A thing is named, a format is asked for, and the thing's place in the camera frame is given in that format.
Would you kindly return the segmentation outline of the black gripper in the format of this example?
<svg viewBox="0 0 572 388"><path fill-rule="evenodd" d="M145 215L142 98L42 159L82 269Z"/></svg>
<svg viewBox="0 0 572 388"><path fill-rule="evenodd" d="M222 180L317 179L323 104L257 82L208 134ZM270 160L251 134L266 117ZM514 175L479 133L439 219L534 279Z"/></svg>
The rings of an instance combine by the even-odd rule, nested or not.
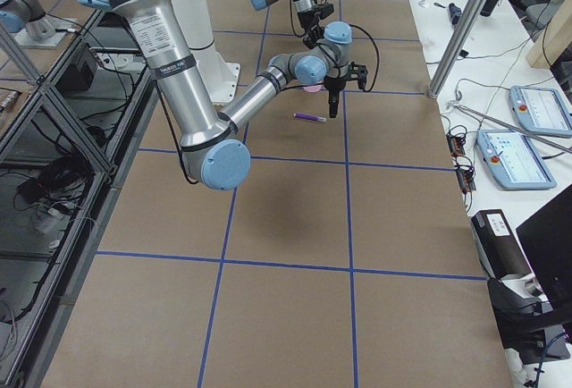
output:
<svg viewBox="0 0 572 388"><path fill-rule="evenodd" d="M302 42L306 47L313 47L324 37L324 28L319 25L321 12L317 6L303 12L297 12L299 24L303 29Z"/></svg>
<svg viewBox="0 0 572 388"><path fill-rule="evenodd" d="M346 87L347 75L340 77L324 77L324 88L328 90L329 117L336 118L339 112L340 91Z"/></svg>

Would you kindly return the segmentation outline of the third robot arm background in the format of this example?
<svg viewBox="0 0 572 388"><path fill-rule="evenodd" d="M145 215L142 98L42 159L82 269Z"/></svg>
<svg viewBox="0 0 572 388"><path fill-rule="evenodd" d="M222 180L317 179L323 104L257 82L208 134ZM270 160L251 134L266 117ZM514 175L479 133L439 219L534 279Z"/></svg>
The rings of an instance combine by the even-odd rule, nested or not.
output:
<svg viewBox="0 0 572 388"><path fill-rule="evenodd" d="M66 33L38 0L1 0L1 23L24 48L54 49Z"/></svg>

